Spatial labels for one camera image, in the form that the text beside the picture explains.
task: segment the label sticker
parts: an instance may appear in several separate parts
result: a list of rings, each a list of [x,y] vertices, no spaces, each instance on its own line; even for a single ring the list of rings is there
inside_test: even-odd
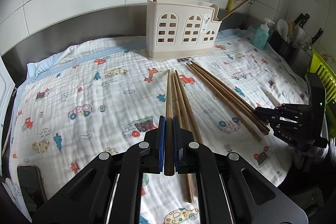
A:
[[[204,14],[203,23],[202,23],[200,32],[205,32],[207,30],[210,17],[211,17],[211,14]]]

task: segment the soap dispenser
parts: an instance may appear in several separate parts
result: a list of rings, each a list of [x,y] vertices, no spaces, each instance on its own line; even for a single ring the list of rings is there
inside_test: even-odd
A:
[[[265,17],[265,24],[261,24],[261,26],[258,28],[258,30],[256,31],[251,41],[251,44],[260,50],[264,49],[267,39],[269,37],[269,33],[268,33],[269,27],[267,26],[268,23],[274,24],[273,21]]]

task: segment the metal screw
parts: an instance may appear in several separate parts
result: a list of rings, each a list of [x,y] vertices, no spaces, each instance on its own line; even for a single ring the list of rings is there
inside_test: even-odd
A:
[[[189,143],[189,147],[190,148],[193,148],[193,149],[197,149],[197,148],[199,148],[199,143],[197,143],[197,142],[191,142],[191,143]]]
[[[149,147],[149,143],[147,142],[141,142],[139,143],[139,147],[142,149],[148,148]]]
[[[107,160],[109,158],[110,154],[107,152],[103,152],[99,154],[99,159],[100,160]]]
[[[237,153],[231,153],[231,154],[229,154],[229,159],[230,160],[238,160],[239,155]]]

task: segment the green dish rack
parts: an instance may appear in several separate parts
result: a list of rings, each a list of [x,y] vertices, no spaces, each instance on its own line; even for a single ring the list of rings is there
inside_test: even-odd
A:
[[[313,57],[309,72],[317,73],[325,87],[325,114],[328,123],[328,134],[336,138],[336,118],[328,103],[335,103],[336,98],[336,75],[322,57],[312,49]]]

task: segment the smartphone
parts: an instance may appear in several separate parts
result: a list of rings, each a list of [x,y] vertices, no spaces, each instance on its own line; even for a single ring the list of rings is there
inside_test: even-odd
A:
[[[21,194],[31,217],[47,201],[40,169],[35,165],[18,166],[17,176]]]

